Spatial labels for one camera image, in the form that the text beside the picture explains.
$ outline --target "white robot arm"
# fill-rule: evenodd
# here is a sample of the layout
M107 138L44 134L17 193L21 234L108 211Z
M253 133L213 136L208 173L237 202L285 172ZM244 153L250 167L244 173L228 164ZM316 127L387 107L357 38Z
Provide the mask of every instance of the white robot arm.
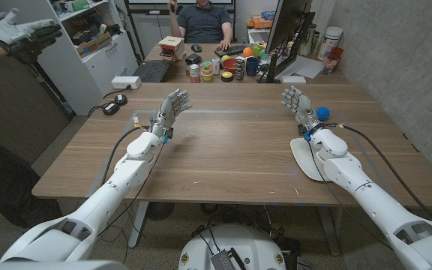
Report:
M75 212L41 223L19 238L1 258L38 262L64 262L89 257L98 236L131 189L148 178L155 165L153 149L172 132L176 116L191 108L188 93L179 90L168 95L156 112L149 132L142 133L127 147L127 154L116 164L112 176Z
M347 151L347 144L325 129L308 97L300 90L286 89L283 98L283 105L291 109L302 125L310 147L317 150L312 166L323 164L322 176L356 199L407 269L432 269L432 221L410 213L374 183L362 170L361 163Z

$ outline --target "whiteboard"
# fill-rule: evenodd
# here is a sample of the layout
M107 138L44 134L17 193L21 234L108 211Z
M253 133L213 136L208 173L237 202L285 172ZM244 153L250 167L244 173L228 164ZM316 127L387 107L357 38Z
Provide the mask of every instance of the whiteboard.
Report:
M167 0L129 0L131 4L166 4ZM231 4L232 0L211 0L213 4ZM178 4L194 4L196 0L178 0Z

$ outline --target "power strip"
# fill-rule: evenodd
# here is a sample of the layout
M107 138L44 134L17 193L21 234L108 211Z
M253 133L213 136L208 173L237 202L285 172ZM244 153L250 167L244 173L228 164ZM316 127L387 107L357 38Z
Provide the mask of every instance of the power strip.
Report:
M128 85L132 89L138 89L141 86L141 79L138 76L116 76L111 83L114 89L125 89Z

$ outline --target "wooden desk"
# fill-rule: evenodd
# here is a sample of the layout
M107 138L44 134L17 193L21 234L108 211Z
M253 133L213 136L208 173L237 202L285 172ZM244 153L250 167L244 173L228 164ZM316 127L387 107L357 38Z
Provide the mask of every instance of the wooden desk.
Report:
M125 93L128 104L115 115L105 116L101 110L94 112L34 187L33 194L86 196L93 183L101 182L98 174L125 127L131 126L134 111L139 110L140 123L148 125L161 100L171 91L183 89L188 90L193 109L178 116L174 138L163 148L139 200L337 206L327 187L310 180L295 162L290 140L298 136L297 123L280 104L285 87L143 84ZM432 207L432 168L361 86L298 87L315 107L328 107L333 122L347 122L369 136L415 195ZM346 140L349 150L375 182L389 188L403 205L417 206L369 144L348 130L334 129L334 132ZM138 135L135 132L121 143L113 164ZM335 184L331 186L342 203L357 206L345 190Z
M215 55L215 49L218 46L217 44L200 44L202 47L201 52L193 52L191 50L191 46L193 44L185 44L184 47L186 49L186 56L181 61L173 61L171 66L169 66L166 75L163 78L163 83L189 83L190 77L186 76L186 68L188 67L185 63L185 59L187 56L190 56L193 53L196 53L198 56L202 57L202 61L211 61L213 58L217 58ZM161 53L161 47L156 44L151 52L146 57L146 60L161 60L159 54ZM204 82L201 79L201 83L256 83L256 80L259 79L260 76L244 76L242 81L233 80L232 82L223 82L221 78L216 76L210 82ZM305 78L307 84L350 84L343 73L336 69L330 75L318 74L314 79Z

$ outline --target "red bowl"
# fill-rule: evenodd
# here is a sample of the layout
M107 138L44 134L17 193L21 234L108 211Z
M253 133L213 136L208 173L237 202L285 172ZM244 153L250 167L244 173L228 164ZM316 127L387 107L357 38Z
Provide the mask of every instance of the red bowl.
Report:
M229 58L223 62L223 68L232 74L236 73L236 58Z

